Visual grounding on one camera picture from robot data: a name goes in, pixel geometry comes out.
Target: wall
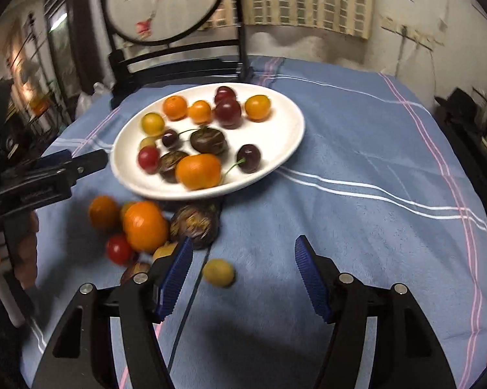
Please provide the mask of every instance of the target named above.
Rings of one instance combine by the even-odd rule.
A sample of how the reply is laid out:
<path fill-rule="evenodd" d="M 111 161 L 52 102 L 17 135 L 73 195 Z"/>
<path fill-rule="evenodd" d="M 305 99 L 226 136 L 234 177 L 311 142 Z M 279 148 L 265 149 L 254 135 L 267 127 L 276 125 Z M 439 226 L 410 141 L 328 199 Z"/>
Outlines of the wall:
<path fill-rule="evenodd" d="M 376 16 L 365 57 L 365 66 L 372 70 L 393 66 L 395 71 L 401 37 L 380 28 L 380 15 L 429 33 L 441 42 L 436 45 L 436 95 L 450 94 L 455 87 L 471 93 L 472 87 L 487 95 L 487 20 L 476 10 L 476 0 L 376 0 Z M 440 18 L 447 17 L 447 29 L 440 32 Z M 411 55 L 414 44 L 408 42 L 404 57 Z M 399 79 L 424 102 L 432 106 L 434 95 L 433 66 L 428 50 L 419 47 L 400 69 Z"/>
<path fill-rule="evenodd" d="M 38 42 L 41 44 L 47 36 L 43 17 L 43 0 L 12 0 L 0 17 L 0 78 L 10 76 L 5 64 L 3 52 L 6 37 L 15 19 L 19 18 L 20 24 L 23 25 L 27 20 L 29 12 L 33 12 L 35 16 L 35 30 L 40 35 Z M 27 43 L 25 50 L 28 56 L 34 54 L 34 46 L 31 43 Z M 55 73 L 52 67 L 52 59 L 50 57 L 49 46 L 46 42 L 41 45 L 40 55 L 49 80 L 54 79 Z"/>
<path fill-rule="evenodd" d="M 434 95 L 447 97 L 455 87 L 471 93 L 477 87 L 487 95 L 487 20 L 476 11 L 475 0 L 450 0 L 447 30 L 440 32 L 447 0 L 375 0 L 371 37 L 364 42 L 353 37 L 296 31 L 256 31 L 250 51 L 257 54 L 293 56 L 340 64 L 346 67 L 394 74 L 401 36 L 381 28 L 382 16 L 411 26 L 443 42 L 436 45 L 433 63 L 429 51 L 407 41 L 399 79 L 430 110 Z"/>

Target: cherry stem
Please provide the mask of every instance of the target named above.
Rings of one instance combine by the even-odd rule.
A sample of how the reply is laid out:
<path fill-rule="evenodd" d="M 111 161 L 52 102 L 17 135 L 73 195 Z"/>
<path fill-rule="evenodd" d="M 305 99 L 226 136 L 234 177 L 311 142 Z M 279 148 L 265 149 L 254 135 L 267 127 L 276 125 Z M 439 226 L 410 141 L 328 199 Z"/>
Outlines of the cherry stem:
<path fill-rule="evenodd" d="M 184 130 L 183 132 L 177 133 L 180 136 L 182 133 L 194 132 L 195 130 L 200 130 L 200 128 L 190 128 L 189 130 Z"/>
<path fill-rule="evenodd" d="M 227 174 L 229 174 L 229 172 L 230 172 L 230 171 L 231 171 L 231 170 L 232 170 L 232 169 L 233 169 L 235 166 L 240 165 L 240 164 L 243 164 L 244 162 L 245 162 L 245 158 L 242 158 L 242 159 L 240 159 L 239 161 L 235 162 L 235 163 L 232 165 L 232 167 L 231 167 L 231 168 L 229 168 L 229 169 L 228 169 L 228 170 L 225 172 L 225 174 L 222 176 L 222 179 L 220 180 L 220 184 L 222 184 L 222 183 L 224 182 L 225 177 L 227 177 Z"/>

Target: round embroidery screen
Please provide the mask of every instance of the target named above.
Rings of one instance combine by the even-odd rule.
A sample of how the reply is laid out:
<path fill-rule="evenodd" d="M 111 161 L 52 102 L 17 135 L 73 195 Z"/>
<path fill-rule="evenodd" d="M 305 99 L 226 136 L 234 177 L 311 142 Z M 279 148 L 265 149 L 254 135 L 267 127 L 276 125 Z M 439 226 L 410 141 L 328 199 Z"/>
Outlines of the round embroidery screen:
<path fill-rule="evenodd" d="M 127 41 L 160 45 L 199 28 L 221 0 L 105 0 L 115 33 Z"/>

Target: pink stripe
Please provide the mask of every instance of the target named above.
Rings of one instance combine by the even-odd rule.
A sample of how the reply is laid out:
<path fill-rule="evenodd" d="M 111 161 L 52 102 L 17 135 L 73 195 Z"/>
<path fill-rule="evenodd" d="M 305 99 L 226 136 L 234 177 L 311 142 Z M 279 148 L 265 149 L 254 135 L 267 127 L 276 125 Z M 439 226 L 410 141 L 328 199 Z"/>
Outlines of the pink stripe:
<path fill-rule="evenodd" d="M 275 64 L 280 60 L 279 57 L 274 57 L 272 59 L 270 59 L 266 64 L 265 64 L 265 71 L 263 72 L 263 77 L 262 79 L 260 80 L 260 82 L 258 82 L 258 85 L 259 86 L 263 86 L 263 84 L 265 83 L 265 80 L 267 80 L 271 75 L 272 75 L 272 72 L 273 72 L 273 69 L 274 69 L 274 66 Z"/>
<path fill-rule="evenodd" d="M 159 337 L 160 330 L 162 328 L 162 323 L 159 323 L 155 326 L 155 337 Z M 121 381 L 119 382 L 119 389 L 125 389 L 126 380 L 128 379 L 128 367 L 125 367 L 125 370 L 122 372 Z"/>
<path fill-rule="evenodd" d="M 391 82 L 391 80 L 387 76 L 385 76 L 385 75 L 381 75 L 381 76 L 384 78 L 385 82 L 388 84 L 388 87 L 391 89 L 391 91 L 393 92 L 393 94 L 398 98 L 398 100 L 400 102 L 408 102 L 398 92 L 398 90 L 396 89 L 396 87 L 393 84 L 393 82 Z M 465 210 L 466 213 L 467 213 L 467 216 L 468 216 L 469 215 L 469 212 L 466 209 L 466 204 L 465 204 L 465 201 L 463 199 L 463 195 L 461 194 L 461 190 L 458 187 L 456 181 L 454 180 L 454 177 L 450 174 L 450 170 L 449 170 L 448 164 L 445 162 L 445 159 L 444 159 L 443 155 L 441 154 L 440 150 L 437 148 L 437 146 L 434 143 L 434 141 L 429 136 L 429 133 L 427 132 L 427 129 L 425 128 L 425 126 L 424 126 L 421 118 L 419 118 L 418 114 L 416 114 L 413 111 L 412 107 L 409 104 L 404 103 L 403 105 L 408 110 L 408 112 L 411 114 L 411 117 L 413 117 L 413 120 L 416 123 L 416 126 L 418 128 L 418 131 L 420 132 L 420 135 L 422 136 L 422 138 L 426 142 L 427 147 L 429 148 L 429 150 L 433 154 L 434 158 L 436 159 L 436 162 L 439 165 L 439 168 L 440 168 L 440 171 L 442 173 L 442 176 L 447 181 L 447 184 L 448 184 L 448 186 L 449 186 L 449 188 L 451 190 L 451 193 L 452 193 L 453 198 L 454 198 L 454 200 L 456 202 L 456 206 L 457 206 L 458 210 L 460 212 L 461 212 L 462 209 Z M 426 134 L 427 139 L 432 144 L 432 146 L 434 148 L 434 151 L 429 146 L 429 144 L 427 142 L 427 139 L 422 135 L 421 129 L 420 129 L 418 123 L 416 122 L 416 119 L 413 116 L 413 114 L 418 119 L 418 122 L 420 123 L 420 125 L 421 125 L 424 133 Z M 444 175 L 443 174 L 442 165 L 441 165 L 439 159 L 436 157 L 435 151 L 438 154 L 438 156 L 440 157 L 441 161 L 443 162 L 443 164 L 445 166 L 445 169 L 446 169 L 447 175 Z M 453 190 L 453 187 L 458 191 L 458 195 L 459 195 L 459 198 L 461 200 L 461 205 L 462 206 L 460 206 L 460 204 L 458 203 L 458 200 L 457 200 L 456 194 L 455 194 L 455 192 Z M 462 376 L 461 381 L 460 381 L 459 389 L 462 389 L 465 386 L 465 384 L 468 382 L 468 379 L 469 379 L 469 376 L 470 376 L 470 370 L 471 370 L 471 366 L 472 366 L 472 359 L 473 359 L 473 356 L 474 356 L 474 350 L 475 350 L 475 345 L 476 345 L 476 337 L 477 337 L 477 335 L 478 335 L 478 333 L 480 331 L 480 313 L 481 313 L 481 302 L 482 302 L 482 300 L 481 300 L 481 290 L 480 290 L 479 285 L 478 285 L 478 254 L 477 254 L 476 242 L 475 242 L 474 234 L 472 232 L 472 225 L 471 225 L 470 221 L 467 220 L 467 224 L 468 224 L 469 231 L 470 231 L 470 235 L 469 235 L 469 233 L 467 232 L 467 227 L 465 225 L 465 219 L 464 218 L 461 218 L 461 220 L 462 220 L 462 225 L 463 225 L 463 231 L 464 231 L 465 237 L 466 237 L 467 255 L 468 255 L 468 261 L 469 261 L 469 269 L 470 269 L 470 272 L 471 272 L 472 280 L 474 282 L 474 300 L 473 300 L 472 311 L 471 311 L 471 335 L 469 337 L 469 342 L 468 342 L 468 345 L 467 345 L 466 364 L 465 364 L 465 369 L 463 370 L 463 376 Z M 472 240 L 473 249 L 474 249 L 474 273 L 473 273 L 473 270 L 472 270 L 472 258 L 471 258 L 471 249 L 470 249 L 469 237 Z M 476 319 L 476 328 L 475 328 L 474 327 L 474 311 L 475 311 L 476 304 L 477 304 L 478 292 L 479 292 L 479 295 L 480 295 L 480 303 L 479 303 L 479 306 L 478 306 L 478 313 L 477 313 L 477 319 Z"/>
<path fill-rule="evenodd" d="M 119 111 L 120 108 L 121 107 L 118 106 L 115 110 L 108 114 L 101 123 L 97 124 L 95 129 L 92 130 L 90 134 L 85 138 L 84 142 L 80 146 L 78 146 L 74 152 L 72 152 L 73 157 L 98 133 L 102 126 L 104 126 L 117 113 L 117 111 Z"/>
<path fill-rule="evenodd" d="M 273 65 L 270 67 L 270 71 L 269 71 L 269 74 L 263 78 L 263 83 L 262 83 L 262 86 L 265 86 L 265 81 L 271 79 L 274 75 L 274 70 L 276 68 L 276 66 L 278 66 L 278 64 L 281 62 L 281 58 L 280 57 L 277 57 L 275 60 L 274 60 L 274 63 Z"/>
<path fill-rule="evenodd" d="M 262 86 L 263 80 L 265 80 L 265 79 L 264 79 L 264 77 L 265 77 L 265 75 L 267 74 L 267 71 L 268 71 L 268 69 L 269 69 L 269 64 L 271 64 L 271 63 L 272 63 L 274 60 L 275 60 L 274 58 L 271 58 L 269 61 L 267 61 L 267 62 L 265 63 L 265 69 L 263 70 L 263 76 L 262 76 L 262 78 L 260 79 L 260 81 L 258 82 L 258 86 Z"/>
<path fill-rule="evenodd" d="M 447 163 L 445 163 L 445 160 L 444 160 L 442 154 L 436 148 L 436 145 L 434 144 L 434 142 L 432 141 L 432 139 L 427 134 L 427 130 L 425 130 L 425 132 L 426 132 L 426 135 L 428 136 L 429 140 L 431 141 L 431 143 L 434 145 L 435 149 L 437 150 L 438 154 L 440 155 L 440 157 L 441 157 L 442 161 L 444 162 L 445 166 L 447 167 L 447 173 L 450 175 L 450 171 L 448 169 Z M 460 191 L 458 185 L 456 184 L 453 176 L 450 175 L 450 178 L 453 181 L 454 187 L 458 191 L 458 195 L 460 196 L 460 200 L 461 200 L 461 203 L 463 205 L 462 208 L 465 209 L 465 201 L 463 200 L 463 196 L 461 194 L 461 191 Z M 469 380 L 469 377 L 470 377 L 470 372 L 471 372 L 471 368 L 472 368 L 472 361 L 473 361 L 473 358 L 474 358 L 474 351 L 475 351 L 475 348 L 476 348 L 476 339 L 477 339 L 477 336 L 478 336 L 478 334 L 480 332 L 481 303 L 483 301 L 482 298 L 481 298 L 481 289 L 479 288 L 479 285 L 478 285 L 478 254 L 477 254 L 477 250 L 476 250 L 476 242 L 475 242 L 474 234 L 472 232 L 472 226 L 471 226 L 470 221 L 468 221 L 468 224 L 469 224 L 470 236 L 471 236 L 472 243 L 473 243 L 473 246 L 474 246 L 474 274 L 472 273 L 472 259 L 471 259 L 470 253 L 468 253 L 468 255 L 469 255 L 468 256 L 468 258 L 469 258 L 469 269 L 470 269 L 470 272 L 471 272 L 472 280 L 474 282 L 474 299 L 473 299 L 473 302 L 472 302 L 472 310 L 471 310 L 471 335 L 469 337 L 469 341 L 468 341 L 468 344 L 467 344 L 467 358 L 466 358 L 465 367 L 463 369 L 463 375 L 462 375 L 460 384 L 458 386 L 458 389 L 463 389 L 466 386 L 466 384 L 468 383 L 468 380 Z M 476 302 L 478 301 L 478 293 L 479 293 L 480 300 L 479 300 L 479 305 L 478 305 L 478 312 L 476 314 L 476 326 L 474 326 L 474 312 L 476 310 Z"/>

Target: human hand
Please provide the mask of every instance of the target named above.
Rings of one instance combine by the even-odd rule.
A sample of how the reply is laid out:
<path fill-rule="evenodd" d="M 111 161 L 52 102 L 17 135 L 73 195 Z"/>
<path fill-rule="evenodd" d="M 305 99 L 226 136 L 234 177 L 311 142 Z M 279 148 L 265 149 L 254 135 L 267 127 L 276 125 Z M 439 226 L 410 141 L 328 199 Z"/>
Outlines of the human hand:
<path fill-rule="evenodd" d="M 38 260 L 38 252 L 36 251 L 37 239 L 36 233 L 39 231 L 38 216 L 30 213 L 30 232 L 18 245 L 18 256 L 22 259 L 22 263 L 16 265 L 14 268 L 14 275 L 22 284 L 23 288 L 32 287 L 38 276 L 38 267 L 36 262 Z"/>

